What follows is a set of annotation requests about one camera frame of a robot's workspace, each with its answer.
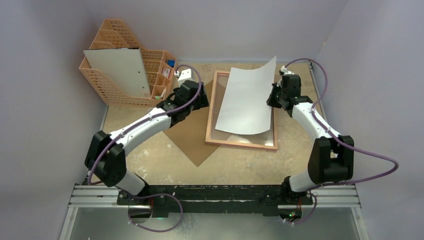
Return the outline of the blue mountain photo print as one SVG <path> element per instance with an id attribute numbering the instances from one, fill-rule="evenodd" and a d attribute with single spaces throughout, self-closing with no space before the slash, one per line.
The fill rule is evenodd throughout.
<path id="1" fill-rule="evenodd" d="M 255 69 L 232 67 L 215 129 L 237 135 L 257 135 L 271 128 L 267 99 L 275 79 L 277 58 Z"/>

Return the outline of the brown cardboard backing board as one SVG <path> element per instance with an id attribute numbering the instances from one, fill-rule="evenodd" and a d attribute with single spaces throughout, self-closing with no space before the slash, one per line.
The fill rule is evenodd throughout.
<path id="1" fill-rule="evenodd" d="M 209 110 L 209 107 L 194 110 L 185 120 L 164 131 L 197 167 L 219 148 L 216 144 L 205 142 Z"/>

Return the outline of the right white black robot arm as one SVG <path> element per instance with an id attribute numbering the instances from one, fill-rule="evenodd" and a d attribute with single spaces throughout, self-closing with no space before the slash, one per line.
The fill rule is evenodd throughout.
<path id="1" fill-rule="evenodd" d="M 280 196 L 294 203 L 312 187 L 350 180 L 354 171 L 354 140 L 349 135 L 330 131 L 324 118 L 315 112 L 313 101 L 301 94 L 301 78 L 294 73 L 281 74 L 272 84 L 267 105 L 283 109 L 296 120 L 313 141 L 307 168 L 288 176 L 281 184 Z"/>

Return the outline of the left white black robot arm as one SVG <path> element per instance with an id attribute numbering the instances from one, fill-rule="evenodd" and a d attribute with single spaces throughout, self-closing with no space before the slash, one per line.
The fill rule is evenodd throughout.
<path id="1" fill-rule="evenodd" d="M 89 169 L 87 183 L 94 185 L 92 178 L 96 176 L 107 187 L 128 192 L 136 204 L 146 203 L 149 199 L 148 184 L 127 169 L 126 157 L 157 133 L 184 121 L 192 111 L 208 106 L 204 84 L 186 80 L 139 120 L 110 133 L 96 132 L 84 161 Z"/>

